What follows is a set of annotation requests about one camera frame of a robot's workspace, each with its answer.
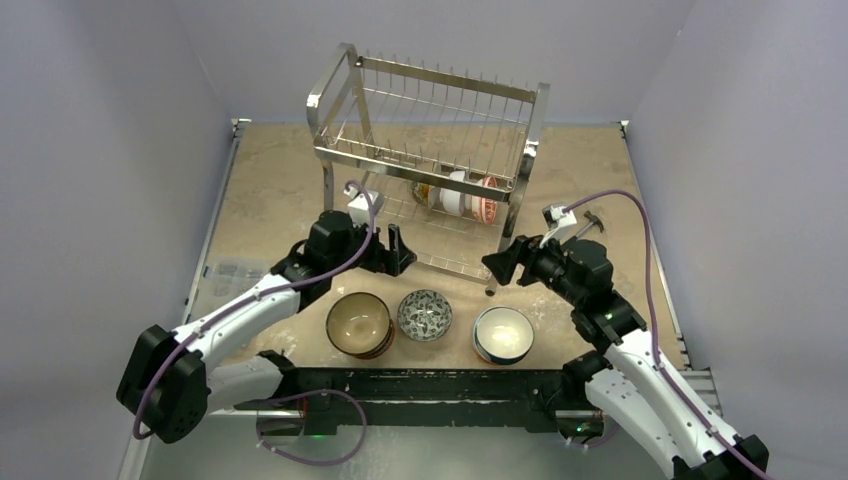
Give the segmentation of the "orange patterned bowl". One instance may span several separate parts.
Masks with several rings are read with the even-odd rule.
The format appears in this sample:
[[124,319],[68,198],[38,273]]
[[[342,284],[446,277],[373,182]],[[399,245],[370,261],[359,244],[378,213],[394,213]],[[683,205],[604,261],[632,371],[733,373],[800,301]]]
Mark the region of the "orange patterned bowl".
[[[492,176],[485,176],[483,179],[477,181],[476,184],[486,187],[496,187],[497,181]],[[471,209],[473,217],[478,222],[481,222],[486,225],[492,225],[495,222],[497,214],[496,200],[477,195],[471,195],[468,198],[468,206]]]

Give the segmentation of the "white cream bowl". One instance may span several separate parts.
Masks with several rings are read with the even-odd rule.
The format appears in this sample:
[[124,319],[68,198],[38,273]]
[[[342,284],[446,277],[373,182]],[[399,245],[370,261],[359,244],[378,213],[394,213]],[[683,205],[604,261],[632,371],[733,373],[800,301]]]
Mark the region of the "white cream bowl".
[[427,208],[433,208],[440,203],[441,189],[420,182],[412,182],[410,185],[413,200]]

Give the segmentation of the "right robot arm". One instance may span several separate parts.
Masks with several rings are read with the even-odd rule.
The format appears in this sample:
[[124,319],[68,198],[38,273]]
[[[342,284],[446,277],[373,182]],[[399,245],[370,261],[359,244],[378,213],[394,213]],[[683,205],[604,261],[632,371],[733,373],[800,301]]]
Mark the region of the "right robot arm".
[[763,479],[769,452],[742,437],[685,381],[660,351],[635,308],[613,286],[606,248],[590,240],[565,245],[518,237],[483,264],[501,285],[541,283],[572,306],[576,331],[595,349],[588,366],[569,366],[561,392],[576,407],[610,416],[669,479]]

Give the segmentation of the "black leaf patterned bowl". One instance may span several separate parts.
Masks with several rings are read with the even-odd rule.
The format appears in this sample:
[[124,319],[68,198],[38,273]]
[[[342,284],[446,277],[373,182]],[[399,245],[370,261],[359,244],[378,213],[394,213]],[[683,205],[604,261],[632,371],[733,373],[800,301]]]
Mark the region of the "black leaf patterned bowl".
[[406,295],[397,309],[400,329],[410,339],[431,342],[444,336],[453,321],[453,310],[444,295],[429,290],[415,290]]

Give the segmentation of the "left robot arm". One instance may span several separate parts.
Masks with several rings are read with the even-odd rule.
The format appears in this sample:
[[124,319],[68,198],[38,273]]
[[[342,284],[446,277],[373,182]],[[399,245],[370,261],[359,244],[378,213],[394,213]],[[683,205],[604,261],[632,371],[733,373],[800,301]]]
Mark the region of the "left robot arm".
[[397,277],[416,260],[395,224],[382,243],[373,218],[355,222],[342,211],[321,213],[308,237],[254,287],[174,330],[153,325],[139,335],[116,392],[134,415],[133,437],[174,443],[187,436],[210,410],[209,381],[221,362],[276,322],[304,311],[337,275],[361,268]]

